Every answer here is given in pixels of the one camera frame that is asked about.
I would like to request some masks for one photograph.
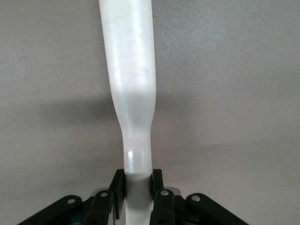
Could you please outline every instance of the glossy white surface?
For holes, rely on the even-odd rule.
[[[156,100],[151,0],[100,0],[112,99],[120,123],[126,176],[126,224],[148,225],[151,125]]]
[[[299,1],[152,9],[153,168],[251,225],[299,225]],[[0,224],[16,225],[109,186],[123,143],[98,0],[1,1],[0,50]]]

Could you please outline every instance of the silver screw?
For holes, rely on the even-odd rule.
[[[72,204],[72,203],[74,203],[76,200],[74,199],[74,198],[71,198],[71,199],[69,199],[68,201],[67,201],[67,203],[68,204]]]
[[[108,193],[107,193],[107,192],[103,192],[103,193],[101,193],[100,196],[101,196],[101,197],[106,197],[106,196],[108,196]]]
[[[199,202],[201,199],[200,199],[199,196],[193,195],[193,196],[192,196],[192,200],[193,200],[194,202]]]
[[[161,195],[163,195],[163,196],[169,195],[169,192],[168,192],[167,190],[162,190],[160,193],[161,193]]]

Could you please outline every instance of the white object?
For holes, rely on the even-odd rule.
[[[156,99],[151,0],[99,0],[114,107],[122,130],[126,224],[148,225]]]

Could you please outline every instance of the white plastic object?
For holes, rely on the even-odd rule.
[[[122,130],[126,224],[148,225],[156,100],[151,0],[99,0],[112,99]]]

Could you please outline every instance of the gray surface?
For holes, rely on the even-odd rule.
[[[153,1],[153,166],[252,225],[300,221],[300,2]],[[123,167],[97,0],[0,1],[0,224]]]

